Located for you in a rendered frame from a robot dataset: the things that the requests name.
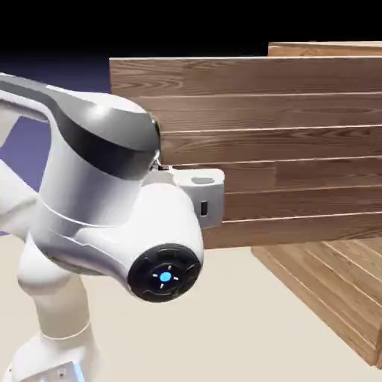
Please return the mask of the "wood plank cabinet door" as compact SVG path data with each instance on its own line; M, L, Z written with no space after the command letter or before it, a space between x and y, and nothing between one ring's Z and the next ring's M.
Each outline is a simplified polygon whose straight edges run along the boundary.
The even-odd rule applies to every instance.
M163 162L225 173L207 248L382 236L382 56L113 58Z

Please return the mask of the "light wood cabinet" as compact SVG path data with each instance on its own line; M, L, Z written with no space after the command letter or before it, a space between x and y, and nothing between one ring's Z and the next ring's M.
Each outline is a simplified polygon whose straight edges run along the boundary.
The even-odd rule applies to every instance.
M276 43L266 57L374 57L382 46ZM247 246L368 364L382 369L382 236Z

